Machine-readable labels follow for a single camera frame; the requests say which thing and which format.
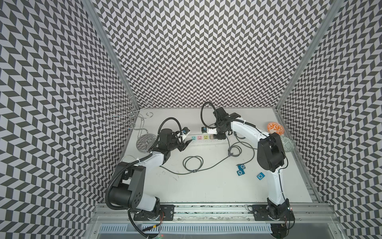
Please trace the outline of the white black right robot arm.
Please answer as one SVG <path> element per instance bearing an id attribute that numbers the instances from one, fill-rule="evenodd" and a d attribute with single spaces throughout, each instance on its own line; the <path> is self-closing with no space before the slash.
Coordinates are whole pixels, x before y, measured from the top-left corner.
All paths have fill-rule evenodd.
<path id="1" fill-rule="evenodd" d="M 215 123 L 212 126 L 208 126 L 203 120 L 205 106 L 211 106 L 213 109 Z M 294 221 L 294 213 L 284 192 L 283 171 L 288 167 L 288 160 L 281 136 L 277 133 L 263 132 L 239 114 L 228 114 L 224 108 L 216 108 L 212 102 L 205 102 L 202 105 L 201 121 L 206 130 L 215 130 L 222 138 L 226 132 L 235 132 L 251 143 L 257 144 L 257 162 L 265 170 L 268 183 L 266 206 L 268 217 L 273 221 L 283 218 Z"/>

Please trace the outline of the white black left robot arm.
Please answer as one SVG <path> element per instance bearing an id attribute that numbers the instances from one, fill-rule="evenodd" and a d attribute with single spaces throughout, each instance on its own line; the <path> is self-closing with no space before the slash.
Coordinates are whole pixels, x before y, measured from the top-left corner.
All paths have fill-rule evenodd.
<path id="1" fill-rule="evenodd" d="M 117 165 L 105 192 L 106 205 L 112 210 L 141 211 L 157 218 L 161 212 L 160 199 L 144 193 L 146 172 L 166 163 L 173 150 L 185 150 L 192 142 L 186 140 L 189 133 L 190 129 L 182 127 L 176 118 L 165 119 L 147 156 Z"/>

